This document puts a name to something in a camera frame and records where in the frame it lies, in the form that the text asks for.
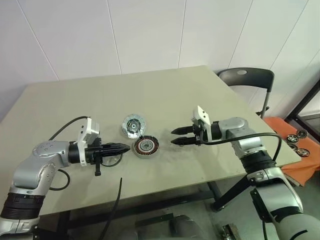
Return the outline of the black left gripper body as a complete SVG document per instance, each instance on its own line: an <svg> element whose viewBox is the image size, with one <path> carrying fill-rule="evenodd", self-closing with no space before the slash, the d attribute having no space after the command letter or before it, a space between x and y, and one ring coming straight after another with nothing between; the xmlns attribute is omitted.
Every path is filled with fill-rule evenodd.
<svg viewBox="0 0 320 240"><path fill-rule="evenodd" d="M84 150L85 160L90 165L95 165L94 175L100 176L101 173L101 161L102 161L102 140L100 137L96 138L92 144L89 144Z"/></svg>

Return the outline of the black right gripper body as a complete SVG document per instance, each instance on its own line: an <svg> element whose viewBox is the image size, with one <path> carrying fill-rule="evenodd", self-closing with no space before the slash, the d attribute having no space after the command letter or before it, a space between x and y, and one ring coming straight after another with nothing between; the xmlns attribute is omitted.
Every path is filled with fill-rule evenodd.
<svg viewBox="0 0 320 240"><path fill-rule="evenodd" d="M194 134L192 144L193 145L201 145L201 142L207 142L207 130L205 128L205 124L202 121L198 123L192 124L192 132Z"/></svg>

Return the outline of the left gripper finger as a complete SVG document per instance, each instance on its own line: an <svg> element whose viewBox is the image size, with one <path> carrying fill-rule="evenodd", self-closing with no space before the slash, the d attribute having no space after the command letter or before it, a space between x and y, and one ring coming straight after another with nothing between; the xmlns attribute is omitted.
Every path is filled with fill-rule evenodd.
<svg viewBox="0 0 320 240"><path fill-rule="evenodd" d="M130 148L108 148L108 149L103 149L101 152L102 156L117 156L117 155L122 155L126 152L128 152Z"/></svg>
<svg viewBox="0 0 320 240"><path fill-rule="evenodd" d="M131 148L127 144L114 142L102 144L101 147L108 150L129 150Z"/></svg>

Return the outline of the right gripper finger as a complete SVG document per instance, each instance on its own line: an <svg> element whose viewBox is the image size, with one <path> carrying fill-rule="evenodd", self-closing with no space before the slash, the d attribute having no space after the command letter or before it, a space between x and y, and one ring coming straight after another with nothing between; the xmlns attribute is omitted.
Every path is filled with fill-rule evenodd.
<svg viewBox="0 0 320 240"><path fill-rule="evenodd" d="M193 132L193 126L184 126L184 127L178 127L174 130L172 130L172 134L174 135L186 135L188 133Z"/></svg>
<svg viewBox="0 0 320 240"><path fill-rule="evenodd" d="M172 144L178 145L178 146L187 146L187 145L197 145L198 140L196 137L178 137L171 141Z"/></svg>

